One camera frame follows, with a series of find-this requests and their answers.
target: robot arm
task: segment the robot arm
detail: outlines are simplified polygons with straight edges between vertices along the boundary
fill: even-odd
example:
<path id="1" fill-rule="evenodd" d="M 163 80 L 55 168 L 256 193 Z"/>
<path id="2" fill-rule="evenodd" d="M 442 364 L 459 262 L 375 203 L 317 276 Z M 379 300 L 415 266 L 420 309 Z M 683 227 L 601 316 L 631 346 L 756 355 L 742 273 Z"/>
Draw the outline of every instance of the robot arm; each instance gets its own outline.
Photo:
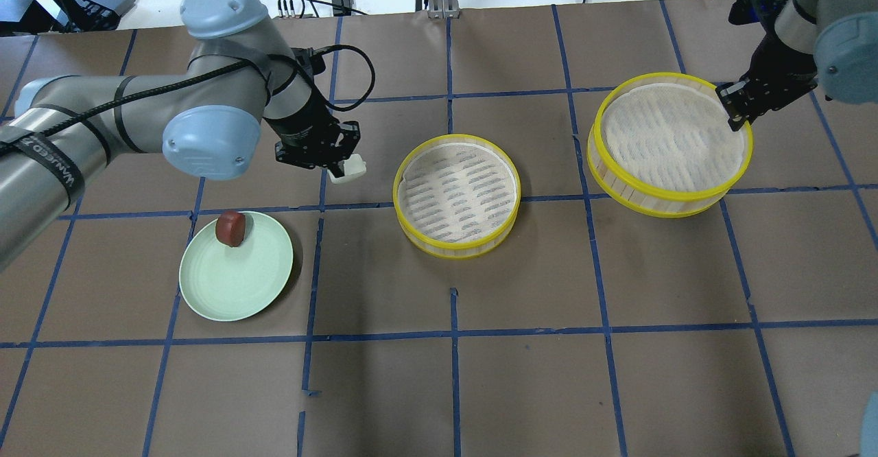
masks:
<path id="1" fill-rule="evenodd" d="M 878 0 L 737 0 L 733 25 L 766 37 L 750 69 L 716 88 L 735 131 L 816 88 L 848 104 L 878 102 Z"/>
<path id="2" fill-rule="evenodd" d="M 0 128 L 0 270 L 119 154 L 162 152 L 191 175 L 236 178 L 265 119 L 280 162 L 327 168 L 333 181 L 364 172 L 346 164 L 357 123 L 333 117 L 313 84 L 338 45 L 289 48 L 258 0 L 184 0 L 181 15 L 198 39 L 186 75 L 60 76 L 22 89 L 18 117 Z"/>

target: black strap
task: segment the black strap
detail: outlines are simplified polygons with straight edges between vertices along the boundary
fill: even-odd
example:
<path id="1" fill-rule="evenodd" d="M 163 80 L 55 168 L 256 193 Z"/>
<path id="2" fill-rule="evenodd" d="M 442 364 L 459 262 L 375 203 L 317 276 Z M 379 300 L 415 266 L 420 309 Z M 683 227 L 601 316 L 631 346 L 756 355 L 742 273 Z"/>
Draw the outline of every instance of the black strap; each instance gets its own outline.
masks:
<path id="1" fill-rule="evenodd" d="M 32 106 L 32 108 L 57 110 L 59 113 L 67 114 L 70 117 L 78 115 L 78 113 L 69 110 L 67 107 L 56 106 L 55 104 L 36 104 L 35 106 Z M 110 158 L 112 158 L 112 154 L 110 153 L 110 144 L 107 142 L 107 138 L 104 137 L 103 132 L 100 132 L 100 129 L 95 128 L 95 125 L 93 125 L 87 119 L 84 119 L 80 122 L 83 126 L 85 126 L 85 128 L 88 128 L 88 131 L 91 131 L 91 134 L 95 135 L 95 138 L 97 138 L 98 141 L 100 141 L 101 147 L 104 147 L 106 165 L 110 165 Z"/>
<path id="2" fill-rule="evenodd" d="M 113 95 L 113 100 L 119 100 L 119 98 L 125 97 L 125 88 L 131 82 L 131 80 L 137 78 L 137 76 L 128 76 L 128 78 L 123 79 L 120 82 L 119 86 L 116 87 L 116 93 Z M 131 139 L 131 136 L 128 136 L 128 131 L 125 129 L 125 122 L 122 120 L 122 106 L 113 107 L 112 110 L 113 120 L 116 121 L 116 130 L 119 131 L 119 137 L 122 138 L 122 141 L 125 141 L 125 144 L 128 145 L 131 150 L 139 154 L 145 154 L 147 152 L 141 150 L 138 145 L 134 144 L 134 140 Z"/>
<path id="3" fill-rule="evenodd" d="M 31 157 L 45 167 L 58 179 L 67 192 L 67 208 L 79 200 L 85 191 L 85 178 L 76 164 L 63 151 L 58 150 L 52 141 L 40 132 L 32 132 L 14 141 L 13 147 Z"/>
<path id="4" fill-rule="evenodd" d="M 811 23 L 812 25 L 816 25 L 818 23 L 818 19 L 816 19 L 814 16 L 810 15 L 810 13 L 808 13 L 808 11 L 806 11 L 802 7 L 802 4 L 799 3 L 799 0 L 792 0 L 792 1 L 793 1 L 793 8 L 796 9 L 796 12 L 799 13 L 799 16 L 801 16 L 806 22 Z"/>

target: green plate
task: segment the green plate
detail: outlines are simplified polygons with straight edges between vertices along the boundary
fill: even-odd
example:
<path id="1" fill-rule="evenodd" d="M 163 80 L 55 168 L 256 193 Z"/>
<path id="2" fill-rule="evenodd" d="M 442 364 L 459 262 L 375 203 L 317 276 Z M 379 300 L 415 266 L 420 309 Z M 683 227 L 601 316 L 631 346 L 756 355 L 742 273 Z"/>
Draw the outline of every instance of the green plate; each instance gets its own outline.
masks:
<path id="1" fill-rule="evenodd" d="M 214 220 L 182 254 L 180 294 L 209 320 L 233 322 L 259 313 L 280 294 L 292 271 L 286 229 L 264 213 L 241 213 L 247 219 L 241 245 L 217 241 Z"/>

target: light blue joint cap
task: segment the light blue joint cap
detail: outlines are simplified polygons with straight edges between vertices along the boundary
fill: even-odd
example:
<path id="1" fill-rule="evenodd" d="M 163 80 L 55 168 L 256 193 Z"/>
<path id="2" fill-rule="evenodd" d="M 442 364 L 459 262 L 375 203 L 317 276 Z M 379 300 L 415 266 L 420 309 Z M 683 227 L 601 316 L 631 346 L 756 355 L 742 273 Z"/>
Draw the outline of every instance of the light blue joint cap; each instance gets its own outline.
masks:
<path id="1" fill-rule="evenodd" d="M 826 95 L 846 104 L 878 102 L 878 12 L 827 26 L 816 41 L 814 61 Z"/>
<path id="2" fill-rule="evenodd" d="M 165 126 L 162 153 L 192 176 L 225 181 L 241 176 L 259 142 L 259 121 L 230 106 L 200 106 L 179 113 Z"/>
<path id="3" fill-rule="evenodd" d="M 878 392 L 872 394 L 866 405 L 859 435 L 859 457 L 878 457 Z"/>
<path id="4" fill-rule="evenodd" d="M 192 37 L 228 37 L 259 23 L 269 10 L 259 0 L 182 0 L 180 17 Z"/>
<path id="5" fill-rule="evenodd" d="M 29 82 L 29 84 L 22 87 L 21 91 L 19 91 L 19 98 L 15 101 L 15 116 L 18 117 L 21 114 L 24 114 L 25 110 L 31 108 L 32 104 L 34 104 L 34 98 L 37 97 L 37 94 L 40 93 L 40 90 L 43 89 L 44 86 L 63 77 L 64 76 L 52 76 L 52 78 L 40 78 Z"/>

